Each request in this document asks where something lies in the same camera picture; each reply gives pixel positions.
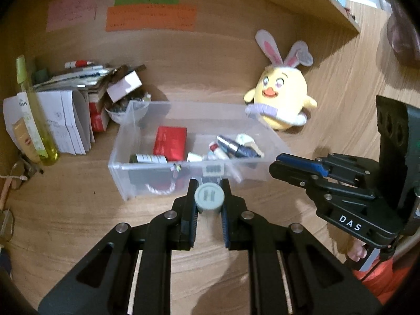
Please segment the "orange sleeve forearm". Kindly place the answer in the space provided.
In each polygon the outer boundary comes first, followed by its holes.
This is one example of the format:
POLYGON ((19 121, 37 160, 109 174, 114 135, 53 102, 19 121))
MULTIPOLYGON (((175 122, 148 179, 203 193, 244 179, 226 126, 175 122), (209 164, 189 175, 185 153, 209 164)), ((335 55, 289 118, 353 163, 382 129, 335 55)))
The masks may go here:
POLYGON ((370 275, 369 272, 356 270, 353 271, 353 275, 377 297, 381 304, 386 304, 402 285, 413 264, 413 262, 403 259, 387 260, 380 263, 375 270, 369 270, 370 275))

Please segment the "right hand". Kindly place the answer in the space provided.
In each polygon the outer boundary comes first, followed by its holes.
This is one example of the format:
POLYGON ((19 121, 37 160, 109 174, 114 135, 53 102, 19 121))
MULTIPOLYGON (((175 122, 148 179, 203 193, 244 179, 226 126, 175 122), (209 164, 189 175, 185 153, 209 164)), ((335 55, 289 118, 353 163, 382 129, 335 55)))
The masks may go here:
POLYGON ((359 262, 360 260, 366 258, 367 250, 364 246, 364 242, 351 237, 347 245, 347 257, 354 262, 359 262))

